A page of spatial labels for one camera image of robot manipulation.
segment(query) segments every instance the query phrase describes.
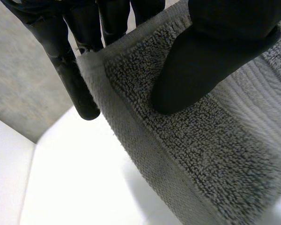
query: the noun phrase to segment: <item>concrete wall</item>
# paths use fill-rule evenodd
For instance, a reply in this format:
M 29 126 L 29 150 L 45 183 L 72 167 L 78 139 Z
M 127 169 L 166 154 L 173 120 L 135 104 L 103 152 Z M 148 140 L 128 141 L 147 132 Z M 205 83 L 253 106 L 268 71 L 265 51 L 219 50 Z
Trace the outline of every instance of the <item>concrete wall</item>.
M 0 120 L 36 142 L 71 105 L 42 46 L 0 2 Z

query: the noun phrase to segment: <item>black rubber finger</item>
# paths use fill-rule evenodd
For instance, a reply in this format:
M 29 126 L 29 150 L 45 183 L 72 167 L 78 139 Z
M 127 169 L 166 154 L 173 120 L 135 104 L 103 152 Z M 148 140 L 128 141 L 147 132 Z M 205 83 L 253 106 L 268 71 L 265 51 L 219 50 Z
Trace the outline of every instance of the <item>black rubber finger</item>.
M 260 41 L 219 40 L 188 28 L 176 38 L 152 92 L 161 114 L 177 113 L 198 102 L 220 81 L 272 47 L 276 27 Z
M 165 8 L 165 0 L 131 0 L 136 26 L 142 24 Z
M 99 9 L 94 0 L 71 7 L 64 14 L 64 19 L 72 31 L 81 53 L 84 53 L 85 50 L 98 52 L 103 49 Z
M 130 2 L 129 0 L 97 0 L 97 3 L 105 44 L 110 45 L 127 32 Z

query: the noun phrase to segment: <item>terry cloth texture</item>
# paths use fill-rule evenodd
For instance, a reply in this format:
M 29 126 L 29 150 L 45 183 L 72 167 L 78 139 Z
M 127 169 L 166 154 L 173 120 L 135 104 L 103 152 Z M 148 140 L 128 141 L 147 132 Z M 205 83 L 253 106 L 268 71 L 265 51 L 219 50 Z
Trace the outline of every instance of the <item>terry cloth texture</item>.
M 281 79 L 257 58 L 195 105 L 158 114 L 149 100 L 154 81 L 190 25 L 181 0 L 79 57 L 81 74 L 143 177 L 183 224 L 252 225 L 281 196 Z

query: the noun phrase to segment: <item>black glove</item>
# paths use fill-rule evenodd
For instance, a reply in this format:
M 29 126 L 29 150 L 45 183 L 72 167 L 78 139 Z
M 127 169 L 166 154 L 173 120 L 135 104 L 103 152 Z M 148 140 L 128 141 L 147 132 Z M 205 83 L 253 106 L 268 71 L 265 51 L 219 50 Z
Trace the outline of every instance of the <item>black glove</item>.
M 42 44 L 80 116 L 86 120 L 99 116 L 100 111 L 75 63 L 67 39 L 67 24 L 81 53 L 86 50 L 97 52 L 103 48 L 99 11 L 104 39 L 109 45 L 126 34 L 130 0 L 1 1 Z M 137 25 L 162 11 L 165 5 L 165 0 L 131 2 Z
M 192 26 L 175 40 L 152 92 L 162 114 L 195 104 L 280 37 L 281 0 L 189 0 Z

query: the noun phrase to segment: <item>gloved finger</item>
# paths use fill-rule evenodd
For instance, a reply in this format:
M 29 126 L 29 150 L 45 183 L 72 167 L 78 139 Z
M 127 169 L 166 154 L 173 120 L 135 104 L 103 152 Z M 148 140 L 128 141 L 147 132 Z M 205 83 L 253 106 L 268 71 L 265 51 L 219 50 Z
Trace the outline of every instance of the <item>gloved finger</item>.
M 195 104 L 277 42 L 281 0 L 258 2 L 189 0 L 193 25 L 176 38 L 153 87 L 157 111 L 173 114 Z
M 129 0 L 97 0 L 106 45 L 117 41 L 127 32 Z
M 68 10 L 64 19 L 72 31 L 81 53 L 85 50 L 98 52 L 103 49 L 100 16 L 95 0 L 66 2 Z
M 165 8 L 165 0 L 131 0 L 136 26 L 157 15 Z

